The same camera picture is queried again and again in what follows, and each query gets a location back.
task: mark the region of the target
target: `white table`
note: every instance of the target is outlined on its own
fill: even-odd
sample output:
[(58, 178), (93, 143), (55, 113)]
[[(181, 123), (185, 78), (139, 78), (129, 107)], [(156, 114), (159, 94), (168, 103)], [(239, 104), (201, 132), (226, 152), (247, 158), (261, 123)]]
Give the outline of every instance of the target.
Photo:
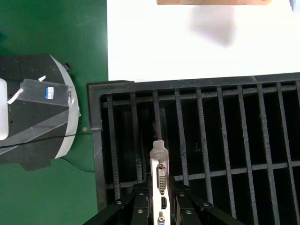
[(267, 6), (109, 0), (109, 80), (136, 82), (300, 72), (300, 15)]

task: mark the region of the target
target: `white device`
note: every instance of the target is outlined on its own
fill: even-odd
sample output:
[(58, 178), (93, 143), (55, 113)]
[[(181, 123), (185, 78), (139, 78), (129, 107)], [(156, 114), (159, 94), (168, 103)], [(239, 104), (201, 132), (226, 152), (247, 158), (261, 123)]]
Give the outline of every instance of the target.
[(8, 87), (0, 78), (0, 141), (8, 137)]

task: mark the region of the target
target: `black metal grate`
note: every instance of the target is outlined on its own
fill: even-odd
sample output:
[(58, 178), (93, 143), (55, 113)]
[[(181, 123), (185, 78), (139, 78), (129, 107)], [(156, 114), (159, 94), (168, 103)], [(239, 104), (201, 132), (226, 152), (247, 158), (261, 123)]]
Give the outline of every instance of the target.
[(143, 181), (162, 138), (171, 175), (200, 197), (245, 224), (300, 225), (298, 79), (89, 85), (99, 209)]

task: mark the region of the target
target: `black frame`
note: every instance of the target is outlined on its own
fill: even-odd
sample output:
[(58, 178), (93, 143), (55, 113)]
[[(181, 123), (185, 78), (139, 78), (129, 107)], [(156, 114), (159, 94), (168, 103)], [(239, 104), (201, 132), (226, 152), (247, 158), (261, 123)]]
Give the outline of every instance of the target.
[(90, 111), (90, 126), (93, 131), (95, 176), (97, 188), (98, 211), (106, 207), (106, 183), (104, 174), (103, 154), (102, 154), (102, 122), (100, 110), (100, 98), (106, 94), (147, 92), (153, 90), (178, 90), (188, 88), (234, 86), (234, 85), (257, 85), (260, 83), (275, 83), (300, 80), (300, 73), (288, 73), (279, 75), (241, 76), (225, 78), (205, 78), (160, 82), (130, 82), (113, 81), (90, 83), (87, 85), (88, 102)]

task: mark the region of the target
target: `green surface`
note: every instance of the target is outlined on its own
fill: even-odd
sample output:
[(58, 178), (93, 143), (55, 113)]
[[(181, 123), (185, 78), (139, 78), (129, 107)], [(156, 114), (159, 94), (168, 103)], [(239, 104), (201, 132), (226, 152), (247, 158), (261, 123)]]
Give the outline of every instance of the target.
[[(86, 83), (107, 80), (106, 1), (1, 0), (0, 30), (0, 55), (49, 53), (71, 64), (78, 132), (89, 127)], [(67, 156), (93, 169), (91, 137), (76, 137)], [(94, 174), (61, 159), (51, 163), (33, 172), (0, 165), (1, 225), (76, 225), (97, 212)]]

